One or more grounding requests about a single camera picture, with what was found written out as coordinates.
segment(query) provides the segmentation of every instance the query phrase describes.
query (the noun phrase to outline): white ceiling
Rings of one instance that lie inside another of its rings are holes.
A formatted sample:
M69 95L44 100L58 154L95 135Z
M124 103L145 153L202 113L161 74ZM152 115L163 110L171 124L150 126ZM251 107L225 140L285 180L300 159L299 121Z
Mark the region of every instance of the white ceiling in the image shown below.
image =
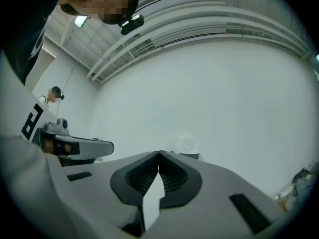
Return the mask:
M140 0L140 4L149 1ZM80 58L79 62L90 70L88 77L98 73L99 78L93 80L109 79L165 45L201 38L268 41L305 61L316 53L304 26L283 0L153 0L139 13L145 17L144 26L122 36L117 25L99 20L87 20L78 28L75 17L57 6L45 36L73 58Z

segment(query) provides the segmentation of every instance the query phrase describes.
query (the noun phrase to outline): black t-shirt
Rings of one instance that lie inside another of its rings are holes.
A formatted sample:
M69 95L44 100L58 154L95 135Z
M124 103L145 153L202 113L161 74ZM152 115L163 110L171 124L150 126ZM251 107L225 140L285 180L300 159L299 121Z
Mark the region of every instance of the black t-shirt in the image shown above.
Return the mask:
M43 43L44 29L59 0L13 0L4 53L19 79L25 84Z

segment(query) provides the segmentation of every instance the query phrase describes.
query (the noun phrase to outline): person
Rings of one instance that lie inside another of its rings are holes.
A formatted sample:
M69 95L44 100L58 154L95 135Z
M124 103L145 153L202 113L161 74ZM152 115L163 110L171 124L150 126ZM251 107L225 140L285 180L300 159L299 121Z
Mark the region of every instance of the person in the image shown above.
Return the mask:
M86 15L105 24L130 19L139 0L12 0L7 6L3 38L4 53L18 78L25 84L43 44L44 31L56 5L70 15Z
M64 95L61 94L61 89L57 86L53 87L47 96L41 96L38 100L47 108L49 108L49 102L57 103L59 100L64 99Z

